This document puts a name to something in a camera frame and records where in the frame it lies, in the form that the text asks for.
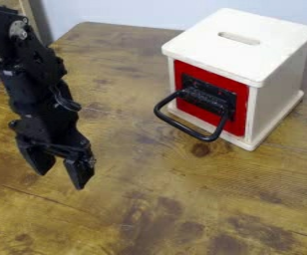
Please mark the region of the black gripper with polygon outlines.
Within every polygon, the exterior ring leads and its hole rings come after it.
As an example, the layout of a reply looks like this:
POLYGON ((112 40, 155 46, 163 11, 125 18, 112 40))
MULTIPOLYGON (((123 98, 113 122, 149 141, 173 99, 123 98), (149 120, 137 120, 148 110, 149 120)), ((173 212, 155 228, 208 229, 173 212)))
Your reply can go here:
POLYGON ((10 129, 28 163, 45 175, 56 164, 56 157, 61 157, 76 188, 84 189, 96 174, 96 158, 92 144, 77 127, 81 106, 57 101, 12 101, 10 106, 20 116, 10 123, 10 129))

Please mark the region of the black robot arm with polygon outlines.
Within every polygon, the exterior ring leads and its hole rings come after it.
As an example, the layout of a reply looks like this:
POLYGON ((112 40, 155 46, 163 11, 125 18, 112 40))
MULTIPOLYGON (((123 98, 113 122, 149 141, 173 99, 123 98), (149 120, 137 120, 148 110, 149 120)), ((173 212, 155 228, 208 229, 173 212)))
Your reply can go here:
POLYGON ((20 118, 9 123, 18 149, 36 172, 64 160, 74 186, 96 174, 92 144, 77 128, 82 106, 74 101, 65 62, 38 39, 29 18, 0 7, 0 81, 20 118))

